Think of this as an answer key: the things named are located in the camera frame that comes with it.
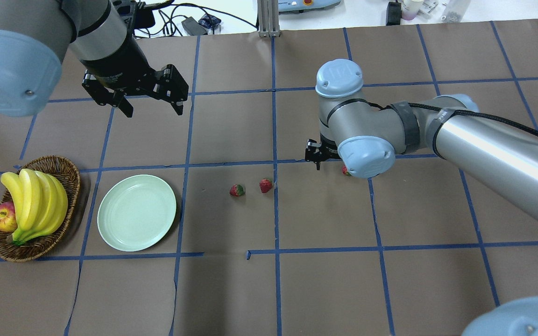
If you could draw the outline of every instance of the basket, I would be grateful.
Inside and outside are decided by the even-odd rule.
[[[14,244],[6,241],[9,232],[0,231],[0,257],[4,260],[12,262],[23,262],[34,260],[45,253],[51,251],[54,246],[62,239],[70,223],[72,223],[72,214],[78,201],[78,194],[80,192],[80,174],[76,165],[70,160],[56,156],[49,155],[40,157],[39,159],[32,160],[25,164],[22,168],[28,168],[32,170],[38,170],[39,172],[51,174],[57,178],[68,194],[68,213],[62,225],[52,234],[31,239],[22,246],[15,246]],[[9,191],[6,189],[1,202],[11,201]]]

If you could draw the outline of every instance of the blue device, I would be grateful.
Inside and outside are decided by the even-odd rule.
[[[277,5],[280,13],[302,13],[337,6],[340,2],[341,0],[280,0]]]

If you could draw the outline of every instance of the light blue joint cap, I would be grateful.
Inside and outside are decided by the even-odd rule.
[[[457,94],[442,94],[438,97],[451,97],[455,100],[461,102],[464,106],[466,106],[467,109],[474,111],[474,112],[481,112],[479,111],[479,106],[477,106],[476,102],[472,101],[472,98],[468,96],[467,94],[457,93]]]
[[[350,175],[372,178],[386,172],[396,160],[391,143],[376,136],[354,136],[340,143],[338,154]]]
[[[362,70],[346,59],[331,60],[317,72],[316,92],[325,98],[342,98],[362,88]]]
[[[538,296],[514,300],[481,315],[462,336],[538,336]]]
[[[0,113],[12,117],[38,113],[61,76],[62,64],[49,47],[0,30]]]

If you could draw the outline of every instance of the apple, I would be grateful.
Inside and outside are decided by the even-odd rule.
[[[9,201],[0,204],[0,231],[14,232],[17,227],[14,202]]]

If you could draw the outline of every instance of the light green plate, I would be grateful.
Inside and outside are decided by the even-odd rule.
[[[134,175],[103,197],[97,226],[103,240],[120,251],[140,251],[167,234],[176,215],[176,196],[162,179]]]

